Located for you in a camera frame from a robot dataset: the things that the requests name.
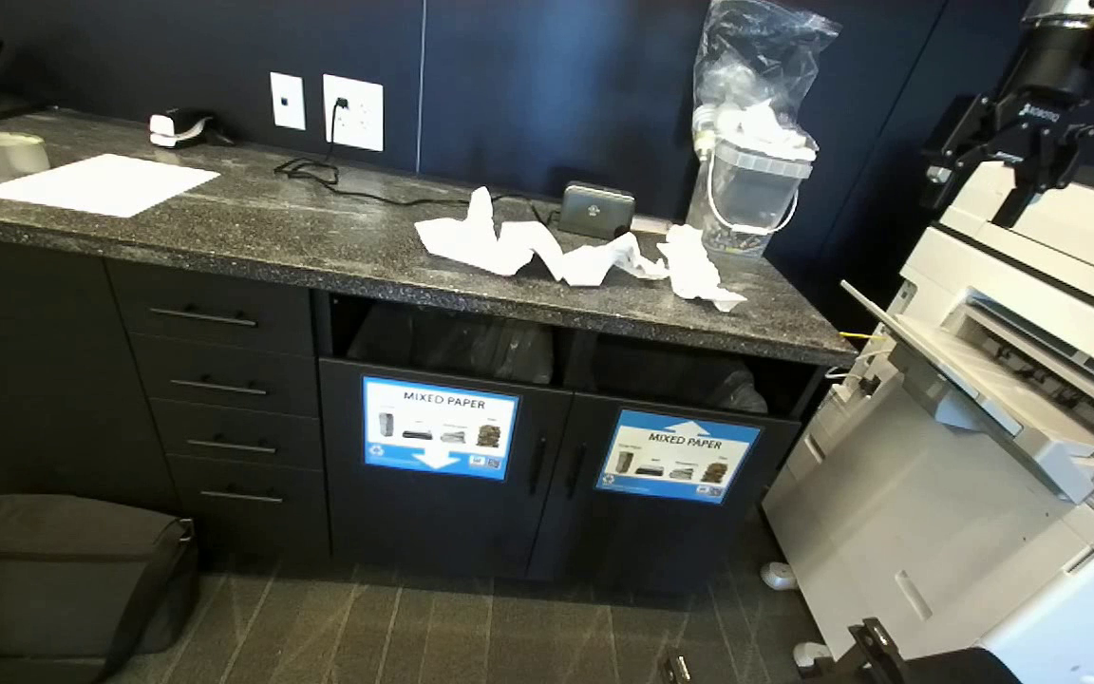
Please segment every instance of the printer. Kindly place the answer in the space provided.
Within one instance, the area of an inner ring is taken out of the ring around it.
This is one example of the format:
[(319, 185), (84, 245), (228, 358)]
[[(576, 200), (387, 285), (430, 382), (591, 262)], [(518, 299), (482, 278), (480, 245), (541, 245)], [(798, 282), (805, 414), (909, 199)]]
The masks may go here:
[(1094, 684), (1094, 188), (990, 224), (984, 164), (762, 499), (833, 656), (876, 619), (909, 662), (989, 650)]

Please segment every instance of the crumpled paper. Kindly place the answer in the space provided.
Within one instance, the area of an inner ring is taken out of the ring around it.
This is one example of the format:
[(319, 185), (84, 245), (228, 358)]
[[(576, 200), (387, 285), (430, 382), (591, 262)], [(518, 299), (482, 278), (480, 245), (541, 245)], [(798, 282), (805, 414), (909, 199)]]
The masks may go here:
[(720, 289), (715, 262), (704, 251), (704, 232), (667, 228), (661, 256), (647, 259), (627, 232), (613, 242), (590, 242), (562, 251), (541, 220), (506, 220), (499, 232), (492, 199), (487, 185), (472, 192), (466, 216), (437, 216), (413, 224), (420, 245), (437, 259), (463, 262), (499, 278), (511, 278), (530, 259), (542, 259), (547, 272), (574, 289), (605, 285), (613, 270), (642, 282), (667, 282), (684, 299), (710, 299), (718, 310), (733, 310), (744, 295)]
[(667, 285), (684, 299), (710, 299), (718, 310), (733, 310), (744, 295), (720, 289), (720, 272), (704, 245), (704, 232), (676, 224), (665, 232), (661, 256), (667, 262)]

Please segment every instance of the drawer front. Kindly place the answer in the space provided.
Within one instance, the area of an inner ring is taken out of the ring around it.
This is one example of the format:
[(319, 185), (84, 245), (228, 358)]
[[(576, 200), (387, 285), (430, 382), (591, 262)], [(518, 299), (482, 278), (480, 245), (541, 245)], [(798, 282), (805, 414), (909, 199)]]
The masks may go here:
[(143, 342), (137, 358), (151, 400), (314, 419), (310, 361), (180, 342)]
[(216, 551), (327, 560), (324, 476), (180, 460), (176, 485)]
[(319, 423), (216, 411), (194, 403), (157, 403), (168, 457), (176, 460), (233, 460), (324, 472)]
[(109, 267), (109, 272), (133, 337), (310, 358), (310, 295), (304, 289), (149, 267)]

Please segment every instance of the black bag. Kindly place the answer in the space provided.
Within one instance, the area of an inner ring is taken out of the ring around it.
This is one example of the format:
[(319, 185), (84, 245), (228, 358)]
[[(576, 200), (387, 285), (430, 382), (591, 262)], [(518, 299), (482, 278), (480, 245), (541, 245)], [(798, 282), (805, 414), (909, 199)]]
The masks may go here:
[(94, 680), (133, 653), (168, 650), (196, 600), (186, 517), (62, 499), (0, 499), (0, 662), (104, 656)]

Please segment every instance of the dark floor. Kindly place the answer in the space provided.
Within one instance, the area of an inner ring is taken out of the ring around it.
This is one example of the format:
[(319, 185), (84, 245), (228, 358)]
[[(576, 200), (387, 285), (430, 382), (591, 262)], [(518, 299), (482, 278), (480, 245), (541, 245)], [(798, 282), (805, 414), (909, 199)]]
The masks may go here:
[(652, 684), (667, 650), (687, 653), (700, 684), (798, 680), (789, 644), (817, 628), (755, 566), (744, 560), (693, 598), (634, 598), (224, 563), (184, 642), (119, 680)]

